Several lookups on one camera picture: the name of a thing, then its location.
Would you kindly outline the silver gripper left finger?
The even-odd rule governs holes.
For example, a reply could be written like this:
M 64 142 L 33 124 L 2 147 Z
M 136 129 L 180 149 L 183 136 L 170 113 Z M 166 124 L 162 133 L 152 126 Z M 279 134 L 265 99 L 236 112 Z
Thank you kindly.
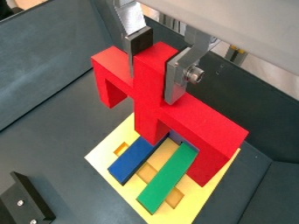
M 112 6 L 128 56 L 129 73 L 133 74 L 133 57 L 153 44 L 153 30 L 145 25 L 141 6 L 136 0 L 113 0 Z

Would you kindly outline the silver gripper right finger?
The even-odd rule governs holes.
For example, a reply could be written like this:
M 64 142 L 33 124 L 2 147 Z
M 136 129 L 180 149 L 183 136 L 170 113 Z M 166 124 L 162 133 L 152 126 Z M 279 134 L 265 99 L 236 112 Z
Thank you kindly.
M 185 27 L 184 41 L 191 44 L 177 52 L 165 63 L 164 101 L 172 105 L 185 93 L 187 83 L 197 84 L 204 71 L 197 68 L 199 61 L 219 40 L 189 25 Z

